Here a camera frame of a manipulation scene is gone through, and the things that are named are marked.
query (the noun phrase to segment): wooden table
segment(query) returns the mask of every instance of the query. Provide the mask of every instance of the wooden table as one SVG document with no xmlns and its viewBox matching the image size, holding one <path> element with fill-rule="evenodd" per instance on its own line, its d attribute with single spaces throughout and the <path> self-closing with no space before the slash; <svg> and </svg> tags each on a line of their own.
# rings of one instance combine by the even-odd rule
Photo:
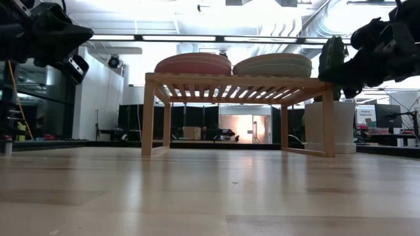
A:
<svg viewBox="0 0 420 236">
<path fill-rule="evenodd" d="M 324 151 L 289 148 L 287 108 L 321 95 L 324 101 L 324 123 L 320 124 L 324 126 Z M 147 73 L 144 88 L 142 156 L 152 155 L 155 96 L 165 104 L 163 124 L 165 148 L 169 148 L 171 141 L 171 102 L 280 104 L 282 105 L 282 151 L 322 157 L 335 156 L 334 127 L 331 125 L 333 85 L 330 83 L 303 77 Z"/>
</svg>

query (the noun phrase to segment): wooden floor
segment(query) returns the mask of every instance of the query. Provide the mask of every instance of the wooden floor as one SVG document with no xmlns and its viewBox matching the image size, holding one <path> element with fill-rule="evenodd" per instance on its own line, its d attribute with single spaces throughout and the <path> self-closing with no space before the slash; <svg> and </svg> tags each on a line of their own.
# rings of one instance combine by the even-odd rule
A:
<svg viewBox="0 0 420 236">
<path fill-rule="evenodd" d="M 0 159 L 0 235 L 420 235 L 420 162 L 78 148 Z"/>
</svg>

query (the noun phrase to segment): computer monitor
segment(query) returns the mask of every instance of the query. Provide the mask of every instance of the computer monitor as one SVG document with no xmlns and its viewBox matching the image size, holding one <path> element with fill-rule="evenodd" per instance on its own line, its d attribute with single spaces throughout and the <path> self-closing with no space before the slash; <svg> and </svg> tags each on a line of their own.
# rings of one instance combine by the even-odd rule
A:
<svg viewBox="0 0 420 236">
<path fill-rule="evenodd" d="M 377 128 L 402 128 L 401 113 L 399 105 L 375 104 L 376 127 Z"/>
</svg>

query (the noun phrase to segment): box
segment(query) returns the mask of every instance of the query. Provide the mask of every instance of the box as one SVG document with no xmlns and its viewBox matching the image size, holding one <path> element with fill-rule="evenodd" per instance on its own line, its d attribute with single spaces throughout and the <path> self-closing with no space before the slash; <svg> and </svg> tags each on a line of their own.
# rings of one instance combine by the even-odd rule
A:
<svg viewBox="0 0 420 236">
<path fill-rule="evenodd" d="M 184 127 L 184 138 L 189 140 L 201 140 L 200 127 Z"/>
</svg>

